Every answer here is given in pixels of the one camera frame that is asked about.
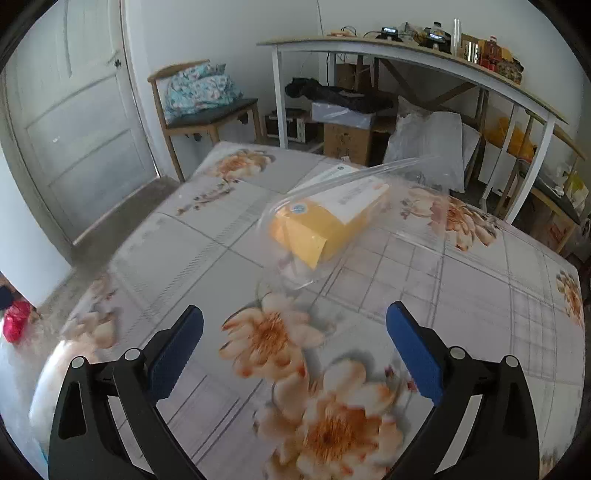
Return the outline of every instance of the wooden chair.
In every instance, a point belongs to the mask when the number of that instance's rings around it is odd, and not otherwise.
[[[509,211],[509,208],[511,207],[512,202],[514,201],[515,197],[517,196],[515,194],[515,192],[518,192],[520,190],[521,185],[523,184],[523,182],[525,180],[527,170],[529,169],[529,164],[520,157],[523,154],[523,149],[524,149],[524,146],[527,142],[527,139],[529,139],[532,124],[533,124],[534,120],[537,120],[538,122],[540,122],[542,124],[544,123],[544,121],[539,116],[534,114],[533,112],[528,111],[527,114],[530,116],[530,119],[529,119],[529,121],[527,123],[527,127],[525,129],[523,143],[521,144],[521,147],[519,148],[517,160],[515,161],[515,165],[513,166],[513,170],[511,171],[511,175],[509,176],[509,180],[507,181],[507,184],[505,185],[505,189],[503,190],[503,195],[501,196],[501,199],[495,209],[494,215],[498,216],[500,218],[504,218],[507,211]],[[566,196],[566,191],[569,189],[569,186],[573,182],[573,177],[576,174],[576,171],[577,171],[580,161],[581,160],[586,161],[587,158],[586,158],[585,154],[581,151],[581,149],[579,147],[577,147],[577,145],[575,145],[574,141],[568,136],[568,134],[564,130],[562,130],[562,128],[560,128],[558,125],[556,125],[554,127],[553,135],[556,138],[558,138],[559,140],[563,141],[565,144],[567,144],[575,152],[575,155],[576,155],[573,166],[570,169],[569,176],[566,179],[566,181],[564,182],[563,189],[565,191],[565,194],[562,196],[558,196],[556,194],[556,192],[554,192],[554,190],[549,188],[542,180],[540,180],[539,177],[536,178],[536,180],[534,182],[534,186],[532,187],[530,193],[532,195],[534,195],[536,198],[538,198],[539,200],[541,200],[550,209],[551,213],[550,213],[550,217],[549,217],[546,225],[548,223],[551,223],[554,220],[554,217],[556,217],[557,215],[560,216],[561,218],[567,220],[570,223],[569,228],[566,231],[566,234],[563,236],[563,239],[560,241],[560,243],[556,247],[556,253],[560,253],[560,251],[564,248],[566,242],[569,240],[570,235],[572,235],[572,233],[576,229],[577,225],[580,225],[581,221],[582,221],[579,214],[575,211],[572,202]],[[507,199],[507,196],[509,195],[509,191],[511,190],[511,186],[513,185],[513,182],[515,181],[515,178],[517,178],[517,185],[515,187],[514,194],[511,198],[511,201],[509,202],[509,205],[507,206],[506,209],[504,209],[503,208],[504,203]],[[544,224],[541,224],[540,228],[531,232],[530,235],[534,238],[539,236],[539,234],[543,230],[543,226],[544,226]]]
[[[188,63],[179,63],[176,65],[170,65],[159,71],[153,73],[148,77],[148,81],[152,84],[152,94],[154,95],[154,103],[156,104],[156,111],[158,112],[158,118],[160,119],[160,127],[164,134],[164,141],[168,147],[168,152],[173,161],[173,166],[181,182],[185,181],[183,171],[178,163],[178,157],[174,151],[174,145],[170,137],[173,135],[190,135],[190,134],[209,134],[212,139],[212,143],[215,145],[220,141],[219,127],[228,122],[246,114],[250,110],[252,113],[252,120],[255,127],[255,135],[257,143],[263,143],[261,133],[261,123],[258,115],[258,108],[256,103],[257,98],[240,98],[230,105],[220,106],[217,108],[211,108],[202,110],[194,115],[185,115],[166,123],[164,118],[164,110],[162,108],[162,101],[160,100],[160,94],[158,92],[158,81],[169,78],[181,70],[200,65],[209,60],[198,60],[190,61]]]

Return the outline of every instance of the blue gripper pad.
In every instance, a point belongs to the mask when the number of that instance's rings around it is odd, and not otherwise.
[[[419,393],[438,405],[443,396],[441,368],[419,334],[421,327],[404,310],[391,304],[386,313],[386,328]]]
[[[170,329],[170,337],[148,372],[154,401],[168,398],[202,334],[203,314],[197,307],[190,307]]]

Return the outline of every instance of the door panel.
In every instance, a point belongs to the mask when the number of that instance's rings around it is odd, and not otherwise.
[[[23,159],[70,240],[156,176],[119,0],[59,0],[18,46],[6,77]]]

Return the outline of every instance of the floral tablecloth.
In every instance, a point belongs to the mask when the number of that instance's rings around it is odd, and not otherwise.
[[[409,189],[390,219],[422,222],[444,238],[440,250],[394,235],[386,215],[325,279],[294,299],[270,294],[241,310],[269,261],[255,232],[263,208],[335,162],[217,145],[121,246],[67,334],[86,329],[104,348],[98,355],[115,359],[196,305],[203,337],[157,407],[208,478],[379,480],[432,408],[385,330],[385,309],[402,300],[447,345],[478,359],[519,358],[545,472],[572,441],[579,413],[580,287],[574,267],[512,226]],[[440,468],[462,451],[472,400]],[[131,458],[149,469],[118,400],[112,409]]]

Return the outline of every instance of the floral pillow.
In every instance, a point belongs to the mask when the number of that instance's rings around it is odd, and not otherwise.
[[[166,123],[200,110],[229,105],[242,97],[230,77],[224,75],[225,69],[226,64],[207,62],[174,75],[164,102]]]

